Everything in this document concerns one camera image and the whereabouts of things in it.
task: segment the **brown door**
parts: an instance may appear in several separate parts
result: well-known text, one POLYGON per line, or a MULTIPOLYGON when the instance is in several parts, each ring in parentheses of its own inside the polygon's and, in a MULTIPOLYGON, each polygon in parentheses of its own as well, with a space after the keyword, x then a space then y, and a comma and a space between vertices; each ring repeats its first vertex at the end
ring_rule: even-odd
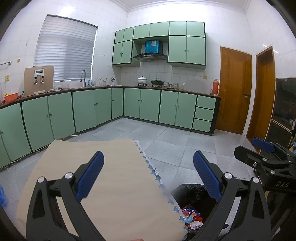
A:
POLYGON ((216 129, 242 134, 252 89, 252 56, 221 47, 220 109, 216 129))
POLYGON ((247 138, 264 140, 272 115, 276 82, 272 47, 256 56, 256 64, 256 92, 247 138))

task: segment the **plastic basket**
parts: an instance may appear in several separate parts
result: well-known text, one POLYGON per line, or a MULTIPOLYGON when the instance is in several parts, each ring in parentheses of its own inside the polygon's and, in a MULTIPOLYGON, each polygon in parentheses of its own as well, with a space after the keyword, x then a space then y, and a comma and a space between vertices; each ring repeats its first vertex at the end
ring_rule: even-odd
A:
POLYGON ((9 102, 15 101, 17 97, 18 97, 18 93, 14 93, 8 96, 4 96, 4 99, 6 103, 9 103, 9 102))

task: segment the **beige board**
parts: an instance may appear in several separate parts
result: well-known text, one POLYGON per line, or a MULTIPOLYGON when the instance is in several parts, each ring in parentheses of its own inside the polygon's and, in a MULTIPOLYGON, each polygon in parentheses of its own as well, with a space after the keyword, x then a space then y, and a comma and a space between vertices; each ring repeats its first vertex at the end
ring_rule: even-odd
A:
MULTIPOLYGON (((16 226, 25 235, 28 207, 38 177, 60 179, 87 163, 95 152, 104 154, 104 166, 87 198, 81 201, 107 241, 181 241, 187 231, 180 214, 159 188, 143 154, 132 139, 93 142, 55 140, 37 162, 22 191, 16 226)), ((65 207, 58 200, 68 230, 76 234, 65 207)))
POLYGON ((26 68, 24 74, 24 95, 30 96, 34 92, 49 91, 54 87, 54 66, 38 66, 26 68), (37 84, 34 84, 34 71, 44 69, 44 83, 41 83, 40 75, 37 77, 37 84))

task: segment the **white pot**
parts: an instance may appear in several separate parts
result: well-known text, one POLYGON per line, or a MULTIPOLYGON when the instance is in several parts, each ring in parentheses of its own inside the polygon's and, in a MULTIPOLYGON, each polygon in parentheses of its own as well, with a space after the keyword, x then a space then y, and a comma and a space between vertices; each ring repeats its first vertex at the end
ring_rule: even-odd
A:
POLYGON ((145 77, 140 77, 138 78, 138 84, 146 84, 147 83, 147 79, 145 77))

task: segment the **silver screw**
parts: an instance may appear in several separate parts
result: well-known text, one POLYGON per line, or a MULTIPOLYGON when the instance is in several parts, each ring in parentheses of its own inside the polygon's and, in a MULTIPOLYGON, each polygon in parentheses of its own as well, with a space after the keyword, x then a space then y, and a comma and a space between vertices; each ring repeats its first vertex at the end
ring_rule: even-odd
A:
POLYGON ((231 179, 231 178, 232 178, 232 174, 229 173, 229 172, 225 173, 224 176, 225 176, 225 178, 227 178, 227 179, 231 179))
POLYGON ((39 182, 39 183, 44 182, 44 177, 39 177, 39 178, 38 178, 38 182, 39 182))
POLYGON ((72 177, 73 177, 73 173, 71 173, 71 172, 68 172, 68 173, 65 174, 66 179, 70 179, 72 177))
POLYGON ((259 183, 259 179, 258 179, 257 177, 254 177, 254 178, 253 178, 253 182, 254 182, 254 183, 259 183))

